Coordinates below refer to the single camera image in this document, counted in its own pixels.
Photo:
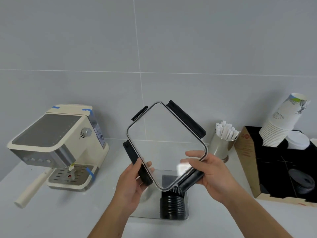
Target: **left hand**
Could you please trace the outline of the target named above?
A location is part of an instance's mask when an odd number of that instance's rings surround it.
[[[137,178],[138,171],[141,168],[142,161],[140,158],[137,159],[135,164],[130,164],[125,171],[120,175],[116,191],[114,192],[113,199],[111,204],[122,208],[122,211],[130,216],[135,209],[138,207],[140,202],[140,197],[142,192],[147,188],[143,184],[141,178]],[[148,167],[151,167],[152,162],[149,161],[146,163]]]

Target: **cream espresso machine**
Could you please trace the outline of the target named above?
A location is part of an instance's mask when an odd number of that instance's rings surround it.
[[[52,189],[91,187],[109,151],[92,109],[53,106],[7,144],[26,164],[49,167],[15,201],[18,207],[24,208],[46,180]]]

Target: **forearm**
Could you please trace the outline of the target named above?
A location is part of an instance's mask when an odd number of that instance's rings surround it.
[[[291,238],[291,235],[244,189],[231,194],[224,205],[245,238]]]
[[[128,218],[124,209],[111,202],[88,238],[121,237]]]

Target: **clear plastic lid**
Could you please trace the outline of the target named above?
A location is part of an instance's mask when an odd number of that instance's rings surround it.
[[[152,162],[151,167],[155,168],[155,171],[152,172],[145,165],[146,172],[161,191],[170,190],[193,172],[193,168],[189,168],[182,175],[177,175],[176,167],[180,160],[188,158],[186,151],[202,150],[203,155],[197,157],[200,160],[208,153],[208,148],[202,141],[204,135],[197,131],[197,127],[202,128],[172,102],[178,108],[173,109],[171,102],[168,105],[156,102],[151,107],[144,108],[145,110],[134,117],[134,122],[127,129],[129,142],[136,155],[144,164]],[[140,140],[145,124],[147,140]]]

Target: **stainless steel cup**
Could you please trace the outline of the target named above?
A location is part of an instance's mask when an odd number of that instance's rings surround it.
[[[215,131],[214,136],[212,137],[210,145],[208,147],[208,152],[217,156],[225,163],[229,159],[229,151],[235,144],[236,140],[237,137],[235,138],[235,140],[222,139],[216,134]]]

